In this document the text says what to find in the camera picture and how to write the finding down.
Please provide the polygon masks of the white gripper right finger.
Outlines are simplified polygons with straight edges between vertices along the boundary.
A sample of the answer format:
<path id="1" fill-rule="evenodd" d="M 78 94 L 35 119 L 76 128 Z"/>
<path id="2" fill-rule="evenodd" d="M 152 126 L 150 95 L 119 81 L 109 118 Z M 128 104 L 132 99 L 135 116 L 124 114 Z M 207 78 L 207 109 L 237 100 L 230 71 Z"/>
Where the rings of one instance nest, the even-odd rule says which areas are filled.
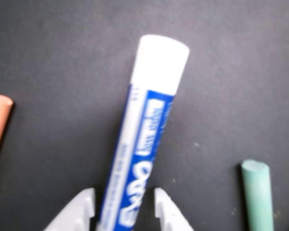
<path id="1" fill-rule="evenodd" d="M 162 188 L 154 189 L 155 217 L 162 231 L 193 231 L 178 206 Z"/>

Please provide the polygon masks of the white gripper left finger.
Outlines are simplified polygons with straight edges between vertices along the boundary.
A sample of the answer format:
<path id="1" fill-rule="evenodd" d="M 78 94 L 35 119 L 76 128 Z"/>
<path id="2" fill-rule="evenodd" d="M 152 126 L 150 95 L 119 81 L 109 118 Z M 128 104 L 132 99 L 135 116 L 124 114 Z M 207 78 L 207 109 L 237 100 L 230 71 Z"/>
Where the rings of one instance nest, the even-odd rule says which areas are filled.
<path id="1" fill-rule="evenodd" d="M 95 190 L 79 192 L 44 229 L 45 231 L 88 231 L 95 216 Z"/>

